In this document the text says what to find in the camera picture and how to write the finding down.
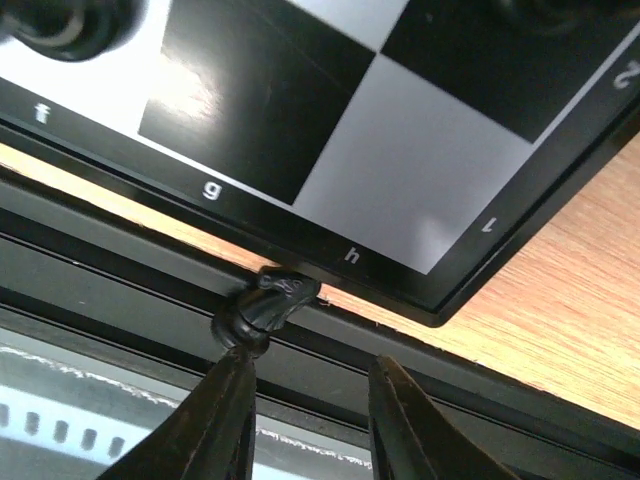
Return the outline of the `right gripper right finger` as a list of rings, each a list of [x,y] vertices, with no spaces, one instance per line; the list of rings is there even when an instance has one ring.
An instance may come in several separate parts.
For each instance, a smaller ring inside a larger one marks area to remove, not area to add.
[[[515,479],[453,426],[389,356],[369,368],[369,440],[376,479]]]

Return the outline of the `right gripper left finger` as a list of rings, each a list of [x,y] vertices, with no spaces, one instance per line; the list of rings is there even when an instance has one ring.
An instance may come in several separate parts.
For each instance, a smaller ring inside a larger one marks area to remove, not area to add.
[[[100,478],[250,479],[255,435],[255,365],[246,348],[235,347],[159,427]]]

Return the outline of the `black knight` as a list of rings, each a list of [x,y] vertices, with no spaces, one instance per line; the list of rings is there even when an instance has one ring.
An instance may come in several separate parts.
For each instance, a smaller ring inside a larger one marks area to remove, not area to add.
[[[226,300],[211,321],[211,333],[225,350],[244,347],[253,358],[269,348],[271,334],[312,302],[321,283],[282,267],[262,267],[256,281]]]

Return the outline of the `folding chess board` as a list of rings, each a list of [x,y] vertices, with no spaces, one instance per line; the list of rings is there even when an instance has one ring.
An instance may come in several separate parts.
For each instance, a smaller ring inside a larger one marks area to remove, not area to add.
[[[1,41],[15,147],[429,326],[639,128],[635,1],[146,1]]]

